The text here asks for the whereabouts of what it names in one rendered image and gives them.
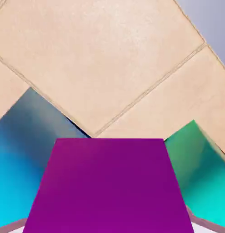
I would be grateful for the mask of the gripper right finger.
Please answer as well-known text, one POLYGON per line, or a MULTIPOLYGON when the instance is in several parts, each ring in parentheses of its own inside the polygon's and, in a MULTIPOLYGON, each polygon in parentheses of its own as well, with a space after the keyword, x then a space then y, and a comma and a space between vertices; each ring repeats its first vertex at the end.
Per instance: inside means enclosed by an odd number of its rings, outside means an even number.
POLYGON ((225 233, 225 227, 196 217, 188 206, 186 209, 195 233, 225 233))

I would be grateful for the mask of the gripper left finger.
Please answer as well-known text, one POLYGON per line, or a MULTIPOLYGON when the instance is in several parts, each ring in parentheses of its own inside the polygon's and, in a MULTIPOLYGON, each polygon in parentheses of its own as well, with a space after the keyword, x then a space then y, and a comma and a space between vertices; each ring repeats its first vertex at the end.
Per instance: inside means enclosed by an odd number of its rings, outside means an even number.
POLYGON ((26 220, 27 220, 26 218, 23 218, 23 219, 20 219, 18 221, 4 225, 4 226, 0 227, 0 233, 9 233, 9 232, 17 230, 21 227, 24 227, 26 220))

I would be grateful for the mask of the small purple cube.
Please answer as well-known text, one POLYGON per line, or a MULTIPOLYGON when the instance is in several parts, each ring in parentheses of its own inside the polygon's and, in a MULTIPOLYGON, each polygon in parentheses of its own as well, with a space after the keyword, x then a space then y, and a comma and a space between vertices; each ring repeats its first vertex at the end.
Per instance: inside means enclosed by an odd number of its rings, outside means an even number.
POLYGON ((194 233, 163 139, 59 138, 23 233, 194 233))

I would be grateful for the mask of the large green box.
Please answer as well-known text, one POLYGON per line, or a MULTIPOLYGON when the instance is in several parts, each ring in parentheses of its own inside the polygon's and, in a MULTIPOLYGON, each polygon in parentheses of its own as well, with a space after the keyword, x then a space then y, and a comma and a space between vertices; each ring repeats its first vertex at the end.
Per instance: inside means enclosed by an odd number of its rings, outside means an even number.
POLYGON ((195 122, 165 140, 184 202, 196 221, 225 232, 225 154, 195 122))

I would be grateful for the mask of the large blue box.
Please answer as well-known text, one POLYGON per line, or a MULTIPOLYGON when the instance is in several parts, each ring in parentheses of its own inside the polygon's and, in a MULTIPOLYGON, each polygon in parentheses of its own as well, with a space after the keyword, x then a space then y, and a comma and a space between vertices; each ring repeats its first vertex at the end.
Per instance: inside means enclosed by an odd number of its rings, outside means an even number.
POLYGON ((57 138, 87 134, 33 89, 0 119, 0 227, 26 218, 57 138))

